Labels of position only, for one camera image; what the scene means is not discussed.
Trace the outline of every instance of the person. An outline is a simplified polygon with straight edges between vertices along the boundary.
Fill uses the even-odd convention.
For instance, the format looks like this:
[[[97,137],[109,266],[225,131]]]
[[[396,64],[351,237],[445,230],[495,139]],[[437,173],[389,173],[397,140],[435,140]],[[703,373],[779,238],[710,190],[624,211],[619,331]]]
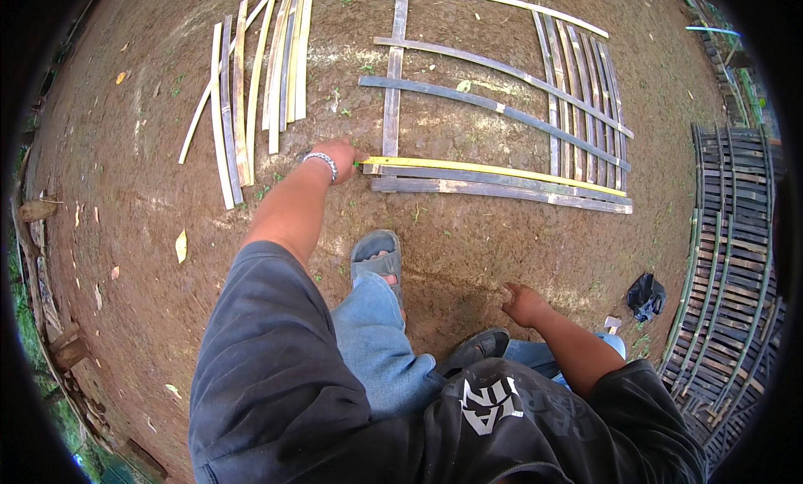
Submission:
[[[198,354],[198,482],[706,479],[703,448],[651,364],[626,364],[620,339],[578,327],[529,287],[507,283],[501,310],[546,344],[494,328],[442,364],[416,356],[401,246],[380,230],[357,242],[353,290],[330,312],[307,263],[327,189],[366,157],[346,140],[319,143],[259,206]]]

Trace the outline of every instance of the hand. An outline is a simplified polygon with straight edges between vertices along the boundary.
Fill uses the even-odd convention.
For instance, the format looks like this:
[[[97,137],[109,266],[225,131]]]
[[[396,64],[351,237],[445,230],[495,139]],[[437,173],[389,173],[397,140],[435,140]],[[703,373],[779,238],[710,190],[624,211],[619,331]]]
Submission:
[[[504,286],[510,290],[511,298],[510,302],[502,303],[502,311],[523,328],[535,328],[541,316],[555,311],[535,289],[510,282]]]
[[[352,146],[347,138],[334,138],[325,143],[317,143],[312,147],[313,152],[324,153],[326,156],[334,160],[337,167],[337,179],[332,183],[332,186],[343,184],[351,178],[356,172],[354,162],[362,161],[369,157],[368,153],[359,151]],[[326,162],[320,158],[310,158],[307,161],[319,160],[324,165]]]

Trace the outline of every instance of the blue jeans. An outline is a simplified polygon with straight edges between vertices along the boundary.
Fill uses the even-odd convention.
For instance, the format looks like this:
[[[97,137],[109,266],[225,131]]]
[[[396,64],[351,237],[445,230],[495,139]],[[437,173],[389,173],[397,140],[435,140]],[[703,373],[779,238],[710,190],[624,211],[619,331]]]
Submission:
[[[446,384],[446,379],[433,371],[432,355],[413,353],[401,317],[394,292],[375,273],[356,278],[351,294],[332,311],[337,348],[366,388],[374,419],[420,412]],[[597,335],[625,358],[625,344],[619,336]],[[546,343],[511,339],[503,357],[568,388]]]

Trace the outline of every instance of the dirt ground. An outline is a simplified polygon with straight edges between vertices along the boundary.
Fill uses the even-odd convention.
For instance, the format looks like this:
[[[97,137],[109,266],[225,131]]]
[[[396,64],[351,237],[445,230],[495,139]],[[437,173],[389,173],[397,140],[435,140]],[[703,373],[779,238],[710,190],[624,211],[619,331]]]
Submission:
[[[247,207],[223,208],[209,107],[187,163],[176,163],[208,81],[212,26],[227,13],[236,15],[239,1],[102,0],[59,71],[35,143],[41,156],[32,191],[45,189],[64,202],[48,220],[55,300],[64,321],[80,323],[97,359],[74,371],[107,407],[117,440],[135,439],[174,482],[192,481],[186,430],[197,350],[258,205],[257,190],[274,185],[294,167],[292,155],[318,140],[346,135],[374,155],[381,150],[383,99],[379,90],[356,83],[366,72],[360,67],[386,72],[387,49],[372,38],[390,35],[394,0],[314,0],[309,116],[282,135],[283,155],[268,157],[266,132],[257,132],[258,185],[244,190]],[[610,32],[627,126],[636,134],[627,152],[633,215],[466,195],[383,195],[358,176],[327,198],[311,275],[334,307],[349,290],[352,244],[372,229],[392,228],[402,242],[408,334],[416,351],[442,358],[491,325],[539,339],[498,310],[505,297],[500,284],[511,280],[537,288],[587,329],[600,330],[607,315],[622,318],[629,347],[640,338],[629,351],[643,354],[651,344],[648,358],[656,360],[688,255],[694,189],[689,124],[724,121],[708,58],[683,29],[689,21],[680,0],[527,1]],[[246,43],[246,77],[257,28]],[[407,36],[543,74],[532,17],[520,8],[410,0]],[[403,77],[451,87],[470,78],[472,93],[547,118],[539,91],[457,59],[409,51]],[[544,134],[482,108],[405,93],[400,132],[402,156],[548,172]],[[184,228],[189,255],[179,265],[174,242]],[[120,277],[112,281],[115,266]],[[645,270],[655,272],[669,302],[639,330],[622,296]]]

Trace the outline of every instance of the yellow leaf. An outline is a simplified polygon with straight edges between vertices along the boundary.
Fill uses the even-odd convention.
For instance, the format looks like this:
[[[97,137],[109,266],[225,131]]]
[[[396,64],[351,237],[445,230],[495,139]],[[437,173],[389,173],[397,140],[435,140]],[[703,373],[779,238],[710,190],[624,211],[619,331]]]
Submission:
[[[183,229],[182,234],[176,238],[176,255],[178,256],[178,264],[182,264],[187,258],[187,230]]]

